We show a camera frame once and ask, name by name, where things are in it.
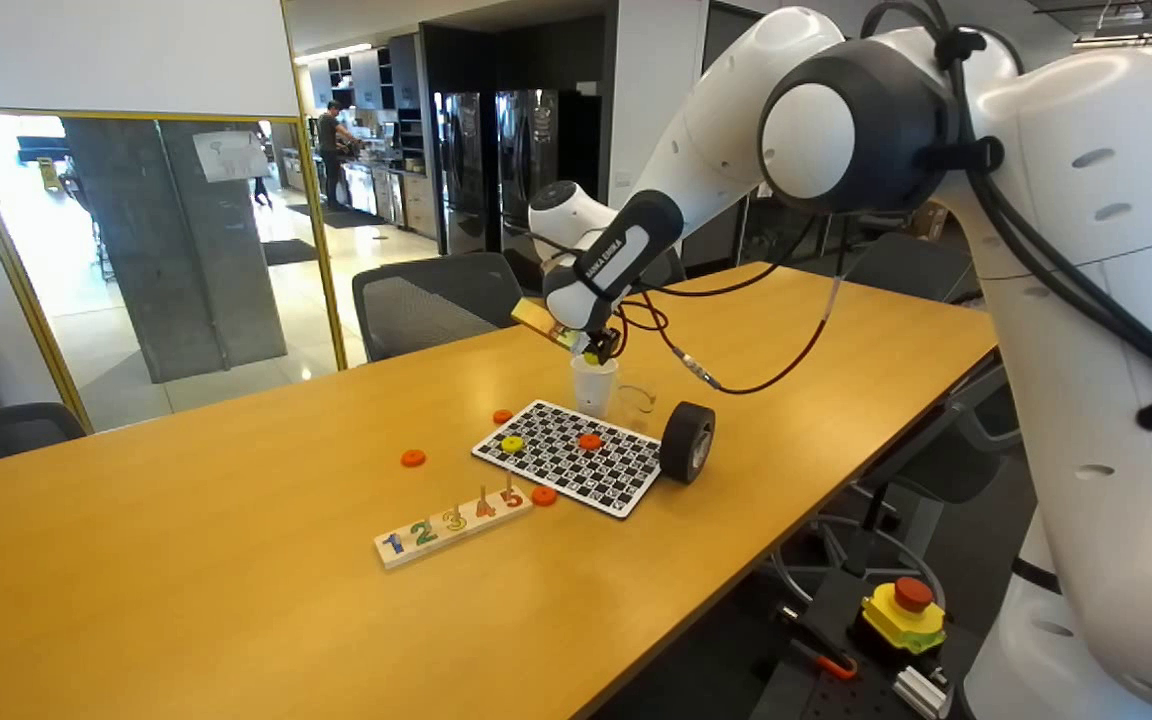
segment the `small wheel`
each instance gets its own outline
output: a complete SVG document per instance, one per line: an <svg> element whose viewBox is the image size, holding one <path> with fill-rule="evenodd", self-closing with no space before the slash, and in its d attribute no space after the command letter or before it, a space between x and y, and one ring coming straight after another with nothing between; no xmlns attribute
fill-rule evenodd
<svg viewBox="0 0 1152 720"><path fill-rule="evenodd" d="M709 460L716 414L704 404L677 404L660 436L660 473L691 485Z"/></svg>

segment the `cable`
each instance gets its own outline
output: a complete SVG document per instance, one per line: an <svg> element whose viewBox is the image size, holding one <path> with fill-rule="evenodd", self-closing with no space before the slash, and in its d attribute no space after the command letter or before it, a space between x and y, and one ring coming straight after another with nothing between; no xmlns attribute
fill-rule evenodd
<svg viewBox="0 0 1152 720"><path fill-rule="evenodd" d="M745 286L768 281L775 267L782 267L782 262L768 258L768 267L761 267L756 275L735 281L735 282L725 282L725 286L702 286L702 293L691 293L691 286L657 286L657 293L660 293L660 295L728 295L728 293L745 293Z"/></svg>
<svg viewBox="0 0 1152 720"><path fill-rule="evenodd" d="M976 123L974 123L974 105L970 105L970 81L966 81L966 56L957 56L949 64L949 81L952 81L952 105L957 105L957 140L961 146L980 145L976 140ZM997 224L1001 241L1010 245L1010 250L1046 282L1051 286L1069 309L1076 309L1083 318L1101 324L1105 333L1111 333L1118 341L1123 341L1127 346L1136 346L1140 354L1152 360L1152 329L1140 324L1121 301L1111 301L1101 282L1091 282L1069 255L1061 255L1051 249L1051 241L1046 241L1046 230L1035 230L1019 207L997 187L997 181L989 175L989 166L966 166L970 183L984 207L984 217Z"/></svg>
<svg viewBox="0 0 1152 720"><path fill-rule="evenodd" d="M944 17L944 9L938 0L925 0L925 2L883 0L883 2L866 13L862 35L873 35L890 13L913 17L916 24L925 24L928 35L949 32L949 17Z"/></svg>
<svg viewBox="0 0 1152 720"><path fill-rule="evenodd" d="M660 333L660 329L668 329L668 316L653 302L645 302L645 301L637 301L637 295L629 295L619 309L618 309L618 316L625 316L625 324L629 329L642 329L642 333Z"/></svg>
<svg viewBox="0 0 1152 720"><path fill-rule="evenodd" d="M814 354L814 346L816 346L816 341L824 335L824 329L829 329L829 318L833 318L833 309L837 309L837 301L839 301L845 262L848 262L848 249L839 249L839 255L837 255L837 275L833 275L833 286L829 286L829 302L824 302L824 312L820 312L809 344L805 344L775 374L768 374L768 379L761 379L761 385L725 385L725 379L716 379L709 369L702 369L696 354L690 354L690 352L668 335L668 324L665 324L668 316L653 302L653 293L645 293L645 302L650 302L650 312L653 312L653 318L657 318L657 333L660 333L665 346L668 346L702 385L709 385L709 387L716 387L716 390L725 390L725 396L756 396L756 390L782 385L788 373L795 373L795 369Z"/></svg>
<svg viewBox="0 0 1152 720"><path fill-rule="evenodd" d="M618 309L618 316L619 316L619 344L613 346L613 354L625 354L629 352L629 316L625 316L625 309Z"/></svg>

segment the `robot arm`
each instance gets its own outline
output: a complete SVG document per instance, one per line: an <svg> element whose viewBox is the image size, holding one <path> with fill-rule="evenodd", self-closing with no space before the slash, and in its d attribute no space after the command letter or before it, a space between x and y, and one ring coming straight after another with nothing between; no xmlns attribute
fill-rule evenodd
<svg viewBox="0 0 1152 720"><path fill-rule="evenodd" d="M702 224L761 183L753 129L768 90L845 32L809 9L786 9L750 27L691 89L657 145L637 192L587 245L600 207L582 187L562 187L529 212L531 230L587 245L549 275L549 309L564 329L600 335L633 281Z"/></svg>
<svg viewBox="0 0 1152 720"><path fill-rule="evenodd" d="M696 82L633 200L549 275L549 309L605 333L653 255L761 181L820 212L952 207L1001 329L1061 575L1046 600L1013 578L970 679L984 697L976 717L1152 717L1152 430L1136 422L1152 354L1087 301L1091 282L1152 329L1152 56L1018 75L984 43L944 81L939 50L925 32L845 43L816 13L766 17ZM976 145L966 115L997 145ZM1018 226L1039 226L1057 258L1019 249ZM1081 281L1057 286L1046 262Z"/></svg>

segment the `floor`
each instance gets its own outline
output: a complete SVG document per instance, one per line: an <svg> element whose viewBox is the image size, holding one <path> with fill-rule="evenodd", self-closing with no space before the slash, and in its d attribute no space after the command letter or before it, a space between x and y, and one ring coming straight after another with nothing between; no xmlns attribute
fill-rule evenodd
<svg viewBox="0 0 1152 720"><path fill-rule="evenodd" d="M61 123L0 115L0 217L96 430L335 373L321 262L300 258L268 267L289 354L151 385L126 295L100 262L94 217L64 192L49 192L39 164L18 161L18 137L26 131L61 137ZM289 187L271 192L271 207L251 205L261 241L311 241L309 217L293 205L303 205L303 194ZM437 241L391 224L323 230L350 365L364 365L350 281L364 267L437 255Z"/></svg>
<svg viewBox="0 0 1152 720"><path fill-rule="evenodd" d="M949 638L933 650L933 665L952 688L1001 612L1028 515L1028 463L1010 456L980 494L944 506L928 538L925 561L949 590ZM775 621L782 604L788 604L788 590L768 571L753 571L618 691L595 720L916 720L892 691L892 667L876 656L862 660L862 679L839 685L788 650L788 629Z"/></svg>

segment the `yellow table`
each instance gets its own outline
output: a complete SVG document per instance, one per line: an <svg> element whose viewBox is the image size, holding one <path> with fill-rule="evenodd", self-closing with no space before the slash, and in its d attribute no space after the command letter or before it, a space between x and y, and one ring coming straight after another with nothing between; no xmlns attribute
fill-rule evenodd
<svg viewBox="0 0 1152 720"><path fill-rule="evenodd" d="M761 379L824 295L775 272L665 309L704 369ZM557 344L509 329L0 460L0 717L594 712L989 346L980 312L845 286L795 374L728 400L637 333L653 430L677 400L719 413L704 476L633 521L564 498L398 571L378 533L506 485L470 456L493 413L570 400Z"/></svg>

